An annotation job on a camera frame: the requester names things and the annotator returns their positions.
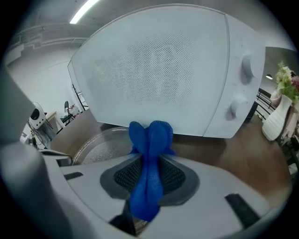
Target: blue towel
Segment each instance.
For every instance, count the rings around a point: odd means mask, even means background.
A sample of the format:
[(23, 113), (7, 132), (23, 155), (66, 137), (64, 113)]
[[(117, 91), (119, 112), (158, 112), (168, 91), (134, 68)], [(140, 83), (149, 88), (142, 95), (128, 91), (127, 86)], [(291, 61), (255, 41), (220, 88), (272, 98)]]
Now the blue towel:
[(142, 174), (130, 197), (130, 210), (133, 216), (151, 221), (159, 212), (158, 202), (163, 197), (163, 186), (159, 176), (159, 154), (171, 154), (173, 130), (163, 121), (153, 121), (148, 128), (131, 122), (129, 136), (133, 143), (131, 153), (142, 154)]

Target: white vase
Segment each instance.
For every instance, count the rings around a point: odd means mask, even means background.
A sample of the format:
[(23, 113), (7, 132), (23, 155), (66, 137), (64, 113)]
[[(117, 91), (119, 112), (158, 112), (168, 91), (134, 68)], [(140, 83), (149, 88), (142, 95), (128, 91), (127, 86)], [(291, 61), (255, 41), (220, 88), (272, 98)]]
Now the white vase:
[(280, 135), (285, 124), (286, 114), (291, 104), (292, 100), (287, 96), (282, 95), (279, 106), (264, 122), (262, 132), (268, 140), (275, 140)]

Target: ceiling light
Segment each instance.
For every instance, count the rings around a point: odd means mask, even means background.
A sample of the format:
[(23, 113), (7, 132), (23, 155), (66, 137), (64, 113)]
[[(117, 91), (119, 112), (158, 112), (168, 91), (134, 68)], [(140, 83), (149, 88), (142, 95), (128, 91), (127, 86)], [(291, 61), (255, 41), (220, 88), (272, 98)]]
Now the ceiling light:
[(70, 21), (70, 24), (76, 24), (80, 18), (99, 0), (88, 0), (80, 9), (77, 11), (76, 15)]
[(273, 77), (270, 74), (266, 75), (266, 77), (270, 80), (273, 80)]

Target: blue cloth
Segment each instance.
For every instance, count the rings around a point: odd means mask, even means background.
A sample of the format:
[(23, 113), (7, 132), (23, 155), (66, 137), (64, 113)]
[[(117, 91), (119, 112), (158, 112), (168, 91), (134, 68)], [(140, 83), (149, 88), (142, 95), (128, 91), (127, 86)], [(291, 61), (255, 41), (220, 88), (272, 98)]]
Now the blue cloth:
[(131, 153), (142, 154), (142, 174), (130, 197), (130, 210), (133, 216), (151, 221), (159, 212), (158, 202), (163, 196), (163, 186), (159, 176), (159, 154), (171, 154), (173, 130), (170, 124), (153, 121), (148, 128), (131, 122), (129, 136), (133, 143)]

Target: flower vase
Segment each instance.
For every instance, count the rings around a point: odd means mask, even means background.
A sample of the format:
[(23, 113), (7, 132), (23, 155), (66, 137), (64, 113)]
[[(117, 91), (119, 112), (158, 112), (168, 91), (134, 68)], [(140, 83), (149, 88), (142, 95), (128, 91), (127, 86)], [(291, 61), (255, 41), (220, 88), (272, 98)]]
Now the flower vase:
[(262, 132), (269, 141), (275, 140), (282, 132), (286, 114), (291, 104), (292, 100), (287, 96), (282, 95), (279, 106), (264, 122)]

